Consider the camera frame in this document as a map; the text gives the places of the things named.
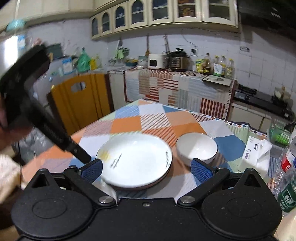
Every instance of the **tissue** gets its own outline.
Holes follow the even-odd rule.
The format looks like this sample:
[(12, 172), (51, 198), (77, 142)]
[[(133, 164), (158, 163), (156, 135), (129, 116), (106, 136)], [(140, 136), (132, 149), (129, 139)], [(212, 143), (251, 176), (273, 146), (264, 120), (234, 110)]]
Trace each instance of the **tissue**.
[(269, 141), (249, 136), (238, 170), (244, 172), (246, 168), (251, 167), (259, 173), (262, 179), (266, 178), (271, 147)]

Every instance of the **human hand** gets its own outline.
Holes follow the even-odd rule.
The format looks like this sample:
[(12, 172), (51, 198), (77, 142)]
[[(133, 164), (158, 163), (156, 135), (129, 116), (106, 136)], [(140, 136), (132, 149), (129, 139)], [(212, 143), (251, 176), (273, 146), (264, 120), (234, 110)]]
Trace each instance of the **human hand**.
[(32, 127), (28, 128), (15, 128), (13, 130), (4, 130), (7, 127), (6, 110), (3, 99), (0, 97), (0, 150), (3, 150), (8, 145), (22, 139), (27, 136)]

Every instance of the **pressure cooker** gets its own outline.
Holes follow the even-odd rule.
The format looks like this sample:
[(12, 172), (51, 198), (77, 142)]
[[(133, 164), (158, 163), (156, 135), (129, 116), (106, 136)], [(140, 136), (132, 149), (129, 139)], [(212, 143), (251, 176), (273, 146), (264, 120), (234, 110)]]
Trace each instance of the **pressure cooker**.
[(170, 53), (170, 69), (172, 71), (187, 71), (188, 59), (183, 49), (176, 48), (176, 51)]

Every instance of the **wall outlet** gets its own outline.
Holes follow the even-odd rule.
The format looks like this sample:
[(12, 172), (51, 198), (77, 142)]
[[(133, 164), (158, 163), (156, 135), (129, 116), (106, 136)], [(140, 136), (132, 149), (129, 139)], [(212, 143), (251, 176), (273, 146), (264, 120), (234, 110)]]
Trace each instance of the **wall outlet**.
[(197, 49), (191, 49), (190, 55), (197, 56)]

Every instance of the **green plastic bag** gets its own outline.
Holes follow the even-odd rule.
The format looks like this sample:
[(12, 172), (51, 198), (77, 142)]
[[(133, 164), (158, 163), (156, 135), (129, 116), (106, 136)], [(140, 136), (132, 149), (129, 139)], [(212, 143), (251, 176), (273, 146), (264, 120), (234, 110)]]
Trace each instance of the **green plastic bag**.
[(90, 60), (91, 58), (87, 55), (87, 53), (85, 52), (85, 49), (82, 48), (81, 55), (79, 56), (77, 61), (77, 70), (79, 73), (83, 73), (90, 70), (89, 68)]

